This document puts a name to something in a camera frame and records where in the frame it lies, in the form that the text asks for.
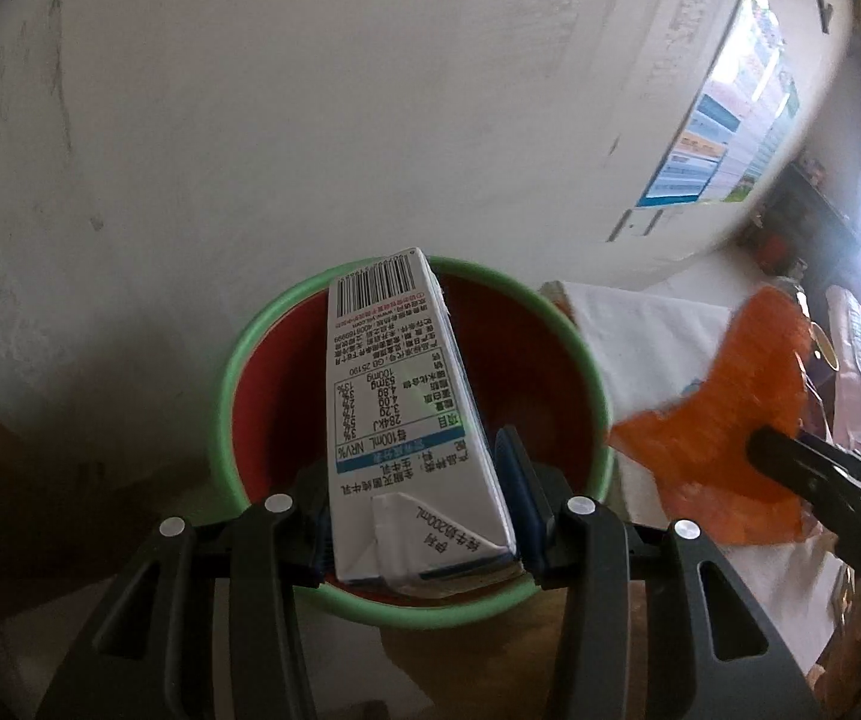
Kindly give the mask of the orange snack bag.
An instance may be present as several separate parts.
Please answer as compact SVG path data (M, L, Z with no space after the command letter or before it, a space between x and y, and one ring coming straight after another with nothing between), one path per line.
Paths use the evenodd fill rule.
M751 465L746 445L759 427L798 434L810 349L805 312L766 284L730 320L704 383L673 405L618 422L609 444L652 473L668 518L690 518L716 543L803 541L816 522L798 494Z

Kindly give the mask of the white milk carton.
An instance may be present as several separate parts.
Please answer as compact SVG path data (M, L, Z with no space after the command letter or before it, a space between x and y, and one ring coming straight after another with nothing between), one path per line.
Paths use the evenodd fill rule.
M341 582L442 600L518 575L512 517L422 250L329 285L326 426Z

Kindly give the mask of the white table cloth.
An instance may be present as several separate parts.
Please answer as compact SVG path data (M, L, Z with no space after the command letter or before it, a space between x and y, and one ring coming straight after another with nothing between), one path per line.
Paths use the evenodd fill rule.
M549 281L541 293L574 321L598 366L613 420L679 400L709 372L731 310L721 305ZM800 543L725 546L801 670L816 665L835 628L842 561L825 533Z

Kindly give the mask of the dark shelf with items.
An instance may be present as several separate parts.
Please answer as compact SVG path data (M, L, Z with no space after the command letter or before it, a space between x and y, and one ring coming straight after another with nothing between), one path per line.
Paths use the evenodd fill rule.
M796 164L783 169L759 215L755 260L771 275L796 278L823 294L861 250L850 224Z

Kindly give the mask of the white wall socket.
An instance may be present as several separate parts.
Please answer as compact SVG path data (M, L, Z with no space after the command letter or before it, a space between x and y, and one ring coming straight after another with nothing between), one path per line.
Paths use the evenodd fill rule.
M661 221L665 210L656 206L634 206L620 216L613 231L609 234L608 241L616 242L619 239L646 238L655 226Z

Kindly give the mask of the colourful wall poster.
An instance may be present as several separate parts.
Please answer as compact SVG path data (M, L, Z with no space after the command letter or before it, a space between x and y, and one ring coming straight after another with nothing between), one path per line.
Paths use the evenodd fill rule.
M738 0L709 73L638 208L746 200L798 110L787 43L770 0Z

